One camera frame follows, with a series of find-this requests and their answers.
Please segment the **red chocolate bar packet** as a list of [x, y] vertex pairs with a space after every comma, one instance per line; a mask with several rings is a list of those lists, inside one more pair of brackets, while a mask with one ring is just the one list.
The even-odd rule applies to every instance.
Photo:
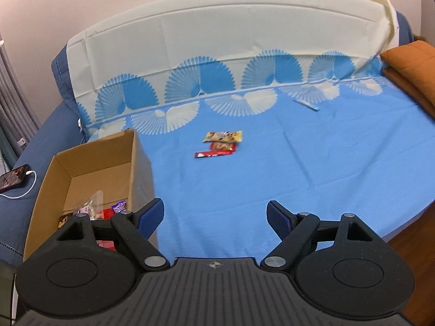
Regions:
[[233, 151], [231, 150], [212, 150], [212, 151], [196, 152], [194, 154], [194, 158], [213, 158], [213, 157], [226, 156], [232, 154]]

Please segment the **yellow snack bar packet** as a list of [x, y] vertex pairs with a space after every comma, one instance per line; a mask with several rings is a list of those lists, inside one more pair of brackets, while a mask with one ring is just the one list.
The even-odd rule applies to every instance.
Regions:
[[203, 142], [240, 143], [243, 140], [242, 131], [208, 132]]

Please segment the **red gold candy packet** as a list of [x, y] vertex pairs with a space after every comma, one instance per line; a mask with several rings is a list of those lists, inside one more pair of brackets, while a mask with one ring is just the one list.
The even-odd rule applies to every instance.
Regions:
[[210, 149], [212, 151], [229, 151], [234, 152], [237, 148], [236, 143], [225, 143], [225, 142], [212, 142], [210, 144]]

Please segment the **black gold biscuit packet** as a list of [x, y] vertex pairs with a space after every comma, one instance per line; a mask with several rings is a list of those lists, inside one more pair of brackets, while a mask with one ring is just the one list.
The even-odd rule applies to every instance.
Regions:
[[72, 216], [73, 213], [63, 214], [58, 221], [58, 229], [60, 229]]

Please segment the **red snack packet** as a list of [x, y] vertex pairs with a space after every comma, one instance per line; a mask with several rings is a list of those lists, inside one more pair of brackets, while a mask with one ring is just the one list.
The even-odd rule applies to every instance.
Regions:
[[[104, 209], [102, 211], [102, 218], [104, 220], [109, 220], [111, 218], [111, 216], [113, 216], [114, 214], [115, 213], [114, 213], [114, 211], [111, 208], [107, 208], [107, 209]], [[110, 249], [112, 251], [116, 250], [113, 241], [101, 241], [101, 240], [97, 240], [97, 244], [100, 247], [103, 247], [103, 248], [106, 248], [106, 249]]]

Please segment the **purple candy wrapper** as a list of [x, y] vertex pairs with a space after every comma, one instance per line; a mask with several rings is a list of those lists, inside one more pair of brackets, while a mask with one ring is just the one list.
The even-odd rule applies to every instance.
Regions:
[[116, 204], [111, 206], [111, 209], [114, 211], [115, 214], [121, 213], [122, 211], [125, 211], [127, 208], [127, 203], [125, 200], [121, 200], [117, 202]]

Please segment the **brown cardboard box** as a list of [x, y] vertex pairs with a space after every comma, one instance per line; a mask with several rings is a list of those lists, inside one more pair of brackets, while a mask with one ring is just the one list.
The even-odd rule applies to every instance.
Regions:
[[56, 154], [45, 174], [24, 247], [24, 259], [58, 229], [60, 217], [98, 191], [108, 208], [125, 200], [136, 212], [155, 198], [150, 160], [128, 129]]

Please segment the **black smartphone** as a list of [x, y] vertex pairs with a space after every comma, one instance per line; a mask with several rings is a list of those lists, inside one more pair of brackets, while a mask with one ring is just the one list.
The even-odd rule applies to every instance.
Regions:
[[21, 187], [26, 180], [29, 170], [29, 165], [25, 164], [2, 174], [0, 176], [0, 193]]

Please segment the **grey curtain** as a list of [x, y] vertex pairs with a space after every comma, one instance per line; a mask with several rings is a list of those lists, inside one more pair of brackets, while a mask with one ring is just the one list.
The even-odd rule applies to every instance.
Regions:
[[1, 39], [1, 155], [12, 168], [40, 128], [15, 77]]

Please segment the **white blue thin stick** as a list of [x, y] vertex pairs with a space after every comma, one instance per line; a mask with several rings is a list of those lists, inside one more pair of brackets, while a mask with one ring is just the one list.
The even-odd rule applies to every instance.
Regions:
[[298, 104], [300, 104], [300, 105], [303, 105], [303, 106], [305, 106], [306, 108], [309, 108], [309, 109], [311, 109], [311, 110], [313, 110], [313, 111], [316, 111], [316, 112], [320, 110], [320, 109], [317, 108], [316, 106], [311, 105], [311, 103], [306, 102], [306, 101], [304, 101], [304, 100], [302, 100], [302, 99], [295, 99], [294, 102], [296, 102], [296, 103], [298, 103]]

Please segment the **blue white patterned sheet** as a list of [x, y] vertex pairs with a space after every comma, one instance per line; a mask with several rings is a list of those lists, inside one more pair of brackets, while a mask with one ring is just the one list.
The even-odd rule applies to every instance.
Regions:
[[[381, 74], [392, 26], [371, 0], [159, 0], [78, 33], [66, 57], [91, 138], [142, 142], [160, 250], [262, 259], [272, 199], [353, 212], [379, 236], [434, 201], [434, 123]], [[232, 155], [194, 158], [224, 131], [243, 132]]]

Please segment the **orange cushion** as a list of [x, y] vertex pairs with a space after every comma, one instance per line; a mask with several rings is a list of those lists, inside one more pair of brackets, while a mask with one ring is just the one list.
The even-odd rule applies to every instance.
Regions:
[[383, 75], [434, 119], [434, 47], [417, 40], [380, 54]]

